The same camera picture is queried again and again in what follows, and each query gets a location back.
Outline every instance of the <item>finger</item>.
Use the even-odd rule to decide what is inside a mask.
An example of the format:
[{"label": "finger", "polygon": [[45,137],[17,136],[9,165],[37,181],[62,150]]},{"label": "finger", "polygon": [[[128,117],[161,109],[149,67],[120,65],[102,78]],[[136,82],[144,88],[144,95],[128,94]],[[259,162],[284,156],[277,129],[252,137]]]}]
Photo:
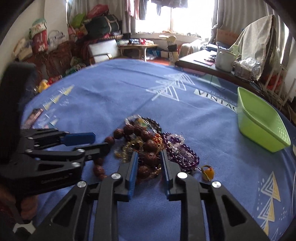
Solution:
[{"label": "finger", "polygon": [[20,207],[22,211],[29,211],[35,206],[37,206],[37,204],[38,204],[38,196],[31,196],[23,199]]},{"label": "finger", "polygon": [[15,197],[11,195],[8,189],[0,184],[0,201],[5,204],[13,203],[15,204]]},{"label": "finger", "polygon": [[29,211],[22,211],[21,217],[23,220],[32,220],[37,214],[37,205]]}]

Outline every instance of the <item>pile of jewelry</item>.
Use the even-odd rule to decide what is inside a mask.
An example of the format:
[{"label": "pile of jewelry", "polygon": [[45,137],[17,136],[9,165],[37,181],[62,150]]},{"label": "pile of jewelry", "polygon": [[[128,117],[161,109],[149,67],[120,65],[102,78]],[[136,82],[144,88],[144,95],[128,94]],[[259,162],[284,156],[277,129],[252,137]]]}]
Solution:
[{"label": "pile of jewelry", "polygon": [[[114,151],[115,157],[128,162],[134,151],[139,154],[139,166],[137,180],[145,180],[157,177],[161,172],[160,156],[161,150],[166,149],[170,161],[179,164],[181,170],[186,173],[193,173],[199,170],[203,173],[205,180],[212,180],[214,170],[210,166],[198,168],[200,158],[185,144],[181,135],[162,133],[162,129],[155,120],[142,118],[139,115],[130,116],[125,119],[123,129],[117,128],[113,136],[105,138],[110,146],[115,144],[115,139],[125,139],[125,144]],[[103,160],[94,161],[94,173],[101,180],[105,176],[102,168]]]}]

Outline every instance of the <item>blue tablecloth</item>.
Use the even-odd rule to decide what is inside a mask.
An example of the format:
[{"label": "blue tablecloth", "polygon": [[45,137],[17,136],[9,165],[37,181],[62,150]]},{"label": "blue tablecloth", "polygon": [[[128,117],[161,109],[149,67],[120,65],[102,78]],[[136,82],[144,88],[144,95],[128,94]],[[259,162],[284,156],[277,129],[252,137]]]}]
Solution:
[{"label": "blue tablecloth", "polygon": [[[46,108],[35,128],[94,132],[101,143],[130,115],[154,119],[163,131],[183,135],[200,164],[214,168],[215,180],[276,241],[296,214],[295,204],[291,211],[296,163],[291,148],[270,153],[244,137],[238,129],[236,106],[237,86],[222,79],[139,60],[111,60],[53,84],[26,106],[23,120],[34,108]],[[295,143],[295,127],[280,116]],[[113,150],[103,165],[108,175],[119,166]],[[92,167],[92,161],[87,162],[82,175],[89,184],[98,181]],[[201,180],[200,173],[194,176]],[[39,196],[37,225],[70,189]],[[137,185],[133,199],[118,204],[119,240],[179,240],[180,208],[180,202],[166,200],[161,176]]]}]

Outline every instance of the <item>green basket rim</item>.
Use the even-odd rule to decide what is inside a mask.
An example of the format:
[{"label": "green basket rim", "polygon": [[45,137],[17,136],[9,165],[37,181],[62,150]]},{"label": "green basket rim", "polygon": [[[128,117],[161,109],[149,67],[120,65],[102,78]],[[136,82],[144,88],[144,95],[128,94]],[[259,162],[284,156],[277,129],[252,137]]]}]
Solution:
[{"label": "green basket rim", "polygon": [[[289,138],[289,142],[285,142],[282,138],[280,138],[278,135],[276,135],[270,128],[266,127],[265,125],[263,125],[261,122],[259,122],[258,120],[256,120],[248,111],[247,109],[244,107],[244,104],[242,102],[242,98],[240,96],[240,90],[243,90],[243,91],[247,91],[249,93],[251,93],[252,95],[254,95],[256,98],[259,98],[260,100],[264,101],[267,105],[269,105],[270,108],[272,108],[276,114],[278,115],[278,117],[280,118],[281,120],[281,123],[283,124],[284,128],[285,128],[285,131],[286,131],[286,135],[287,137]],[[276,138],[279,142],[281,142],[282,144],[284,144],[286,147],[289,147],[291,145],[291,140],[290,140],[290,137],[289,137],[289,134],[288,134],[288,131],[283,123],[283,120],[281,119],[281,117],[279,116],[278,112],[272,107],[270,106],[269,103],[267,103],[265,100],[261,99],[259,96],[257,96],[256,94],[252,93],[251,91],[245,89],[245,88],[242,88],[242,87],[238,87],[237,88],[237,94],[238,94],[238,98],[242,104],[242,110],[243,112],[245,113],[245,115],[252,121],[254,122],[255,124],[257,124],[258,126],[260,126],[263,130],[267,131],[270,135],[272,135],[274,138]]]}]

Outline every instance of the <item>green plastic basket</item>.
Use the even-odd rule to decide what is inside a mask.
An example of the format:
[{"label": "green plastic basket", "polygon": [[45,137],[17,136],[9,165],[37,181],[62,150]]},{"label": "green plastic basket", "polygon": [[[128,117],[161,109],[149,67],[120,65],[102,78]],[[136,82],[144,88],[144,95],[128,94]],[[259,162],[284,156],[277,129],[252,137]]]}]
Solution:
[{"label": "green plastic basket", "polygon": [[276,112],[263,99],[238,87],[237,119],[240,132],[270,152],[291,145],[286,127]]}]

